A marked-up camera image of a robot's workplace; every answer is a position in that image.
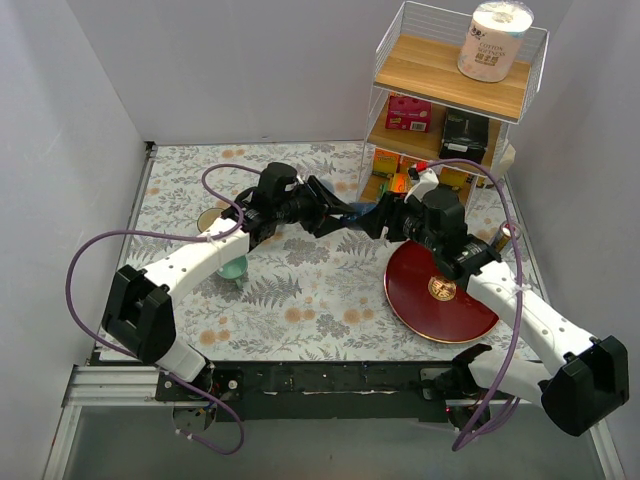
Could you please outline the dark blue mug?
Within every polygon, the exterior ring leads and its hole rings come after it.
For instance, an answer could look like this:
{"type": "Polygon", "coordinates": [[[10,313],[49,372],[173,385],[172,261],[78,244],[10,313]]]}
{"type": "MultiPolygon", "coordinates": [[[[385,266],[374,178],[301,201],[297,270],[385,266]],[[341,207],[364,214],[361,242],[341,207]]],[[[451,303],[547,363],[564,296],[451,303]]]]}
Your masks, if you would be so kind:
{"type": "Polygon", "coordinates": [[[351,203],[350,206],[353,212],[349,215],[342,216],[340,221],[343,227],[358,231],[362,229],[359,225],[359,219],[372,211],[377,204],[374,202],[355,202],[351,203]]]}

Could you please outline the light green mug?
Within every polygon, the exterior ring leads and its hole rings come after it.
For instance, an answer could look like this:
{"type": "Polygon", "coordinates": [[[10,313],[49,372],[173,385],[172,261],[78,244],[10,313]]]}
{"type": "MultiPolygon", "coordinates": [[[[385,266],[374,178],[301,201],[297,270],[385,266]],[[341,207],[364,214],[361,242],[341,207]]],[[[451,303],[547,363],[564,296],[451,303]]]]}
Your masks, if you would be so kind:
{"type": "Polygon", "coordinates": [[[249,262],[246,256],[240,256],[220,267],[216,274],[218,277],[232,282],[238,289],[243,288],[244,276],[248,271],[249,262]]]}

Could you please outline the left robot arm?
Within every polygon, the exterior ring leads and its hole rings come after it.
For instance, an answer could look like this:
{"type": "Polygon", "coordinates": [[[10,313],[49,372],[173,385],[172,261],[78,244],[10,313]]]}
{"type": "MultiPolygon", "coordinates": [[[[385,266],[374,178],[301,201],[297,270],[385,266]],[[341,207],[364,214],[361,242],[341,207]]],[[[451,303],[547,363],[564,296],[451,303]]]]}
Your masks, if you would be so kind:
{"type": "Polygon", "coordinates": [[[282,224],[298,223],[322,237],[341,228],[354,214],[316,177],[301,180],[295,168],[270,163],[256,186],[242,191],[229,208],[189,243],[142,269],[120,268],[113,279],[102,327],[145,365],[178,377],[178,387],[193,400],[213,386],[206,357],[178,337],[174,308],[201,282],[248,254],[282,224]]]}

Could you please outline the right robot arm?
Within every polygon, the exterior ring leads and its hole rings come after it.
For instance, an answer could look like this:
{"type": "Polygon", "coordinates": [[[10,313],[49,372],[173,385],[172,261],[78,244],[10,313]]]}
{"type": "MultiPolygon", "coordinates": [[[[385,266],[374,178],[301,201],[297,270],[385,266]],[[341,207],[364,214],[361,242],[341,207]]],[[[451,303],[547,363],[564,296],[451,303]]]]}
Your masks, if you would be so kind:
{"type": "Polygon", "coordinates": [[[498,320],[536,353],[535,362],[474,345],[452,361],[464,397],[500,390],[539,405],[565,433],[579,436],[629,399],[628,352],[572,324],[522,281],[495,247],[470,234],[457,195],[388,192],[358,207],[323,195],[320,233],[341,228],[399,242],[384,274],[393,312],[413,332],[445,343],[481,337],[498,320]]]}

